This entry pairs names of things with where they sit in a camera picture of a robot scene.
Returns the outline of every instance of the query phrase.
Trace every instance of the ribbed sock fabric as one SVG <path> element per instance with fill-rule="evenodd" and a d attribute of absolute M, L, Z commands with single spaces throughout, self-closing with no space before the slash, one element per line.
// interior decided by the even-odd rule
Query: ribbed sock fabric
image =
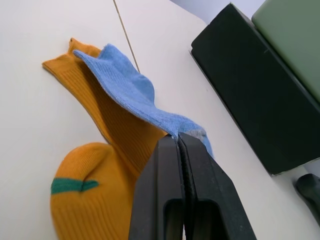
<path fill-rule="evenodd" d="M 100 50 L 72 38 L 66 54 L 42 65 L 84 106 L 102 135 L 119 152 L 131 172 L 138 177 L 157 141 L 166 133 L 134 116 L 102 89 L 96 77 L 73 51 L 97 57 Z"/>
<path fill-rule="evenodd" d="M 74 54 L 86 63 L 105 92 L 124 109 L 176 139 L 179 133 L 200 139 L 213 157 L 206 131 L 185 116 L 156 108 L 151 81 L 140 74 L 115 46 L 108 44 L 98 57 L 79 50 L 75 50 Z"/>
<path fill-rule="evenodd" d="M 134 182 L 110 144 L 72 150 L 51 185 L 50 208 L 60 240 L 128 240 Z"/>

